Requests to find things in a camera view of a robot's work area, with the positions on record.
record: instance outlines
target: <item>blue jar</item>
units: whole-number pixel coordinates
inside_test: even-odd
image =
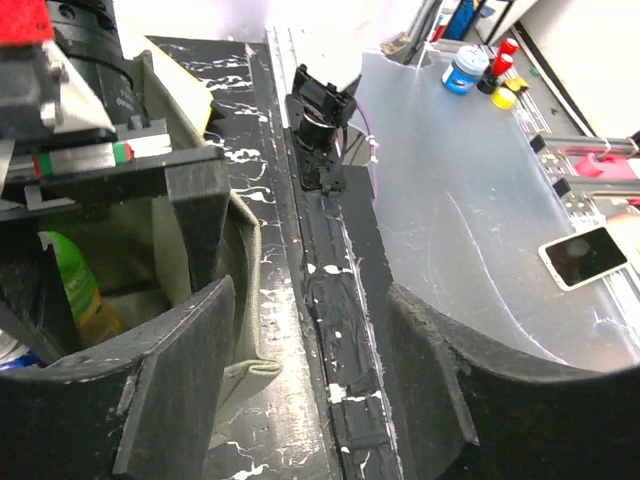
[[[465,45],[458,50],[451,65],[442,76],[447,90],[466,95],[474,87],[489,66],[489,57],[475,45]]]

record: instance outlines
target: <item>gray table surface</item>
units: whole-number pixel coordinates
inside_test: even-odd
[[[450,58],[364,59],[357,97],[380,144],[376,215],[395,280],[530,354],[599,371],[635,363],[604,282],[565,293],[542,264],[538,247],[573,233],[569,216],[513,112],[444,89]]]

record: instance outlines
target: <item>green strip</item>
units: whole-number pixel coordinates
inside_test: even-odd
[[[51,156],[48,153],[38,154],[38,166],[40,167],[40,174],[43,177],[53,175],[53,167],[51,166]]]
[[[124,142],[117,142],[113,144],[113,156],[116,158],[116,165],[129,163],[129,159],[127,158],[127,149]]]

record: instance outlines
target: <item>green bottle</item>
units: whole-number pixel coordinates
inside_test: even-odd
[[[38,235],[43,248],[53,245],[67,300],[85,344],[97,345],[122,333],[120,318],[102,299],[98,282],[80,249],[60,233]]]

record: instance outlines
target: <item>phone screen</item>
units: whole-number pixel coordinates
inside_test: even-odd
[[[545,248],[551,264],[568,287],[573,287],[627,262],[604,227],[561,240]]]

